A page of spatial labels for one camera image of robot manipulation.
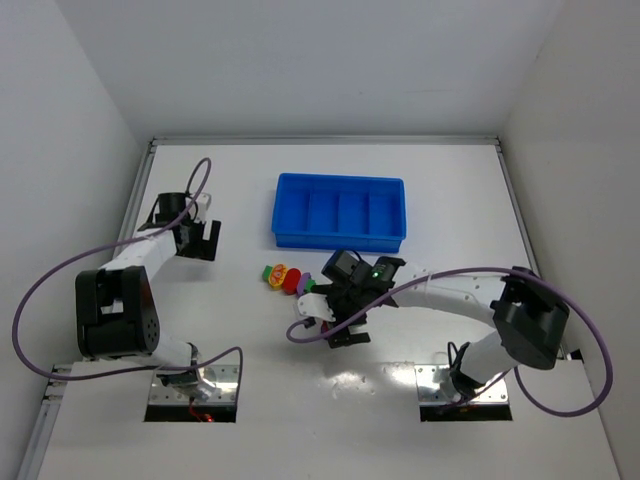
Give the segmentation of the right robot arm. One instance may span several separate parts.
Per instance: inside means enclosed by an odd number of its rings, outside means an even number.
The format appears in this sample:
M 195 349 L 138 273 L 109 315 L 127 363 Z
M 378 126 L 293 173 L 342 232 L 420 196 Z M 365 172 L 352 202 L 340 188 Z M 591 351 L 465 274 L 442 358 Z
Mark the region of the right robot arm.
M 375 300 L 394 308 L 426 308 L 459 315 L 491 327 L 484 338 L 459 346 L 445 384 L 454 401 L 469 400 L 496 375 L 525 365 L 555 366 L 569 308 L 522 267 L 496 276 L 430 273 L 400 258 L 382 256 L 370 265 L 337 251 L 322 271 L 325 285 L 311 291 L 326 299 L 323 320 L 362 324 L 363 308 Z

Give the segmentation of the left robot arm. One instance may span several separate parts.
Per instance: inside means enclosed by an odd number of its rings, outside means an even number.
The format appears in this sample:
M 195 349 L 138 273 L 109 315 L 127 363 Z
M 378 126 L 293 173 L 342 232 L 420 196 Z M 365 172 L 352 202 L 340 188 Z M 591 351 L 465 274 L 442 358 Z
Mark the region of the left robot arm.
M 75 279 L 77 341 L 91 360 L 128 359 L 150 366 L 156 378 L 191 401 L 208 402 L 219 392 L 197 347 L 161 330 L 151 280 L 173 257 L 215 260 L 221 222 L 207 220 L 211 196 L 160 194 L 134 242 L 97 270 Z

